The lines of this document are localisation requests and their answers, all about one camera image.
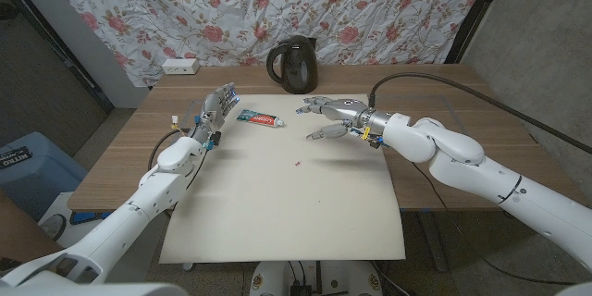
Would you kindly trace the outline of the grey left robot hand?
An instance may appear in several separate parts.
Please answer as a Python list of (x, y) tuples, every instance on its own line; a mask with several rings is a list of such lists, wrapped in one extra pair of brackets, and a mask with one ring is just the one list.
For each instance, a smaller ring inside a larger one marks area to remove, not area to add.
[(206, 143), (210, 136), (224, 125), (225, 118), (236, 106), (240, 98), (235, 92), (235, 83), (225, 84), (205, 97), (199, 121), (192, 130), (191, 137), (199, 143)]

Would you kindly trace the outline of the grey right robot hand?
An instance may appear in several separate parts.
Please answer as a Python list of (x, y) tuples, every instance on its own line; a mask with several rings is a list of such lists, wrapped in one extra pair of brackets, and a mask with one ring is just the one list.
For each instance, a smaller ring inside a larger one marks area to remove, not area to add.
[(364, 127), (374, 111), (365, 103), (356, 99), (331, 99), (325, 96), (305, 98), (304, 106), (298, 108), (298, 115), (314, 113), (336, 121), (306, 136), (309, 141), (336, 139), (348, 134), (351, 128)]

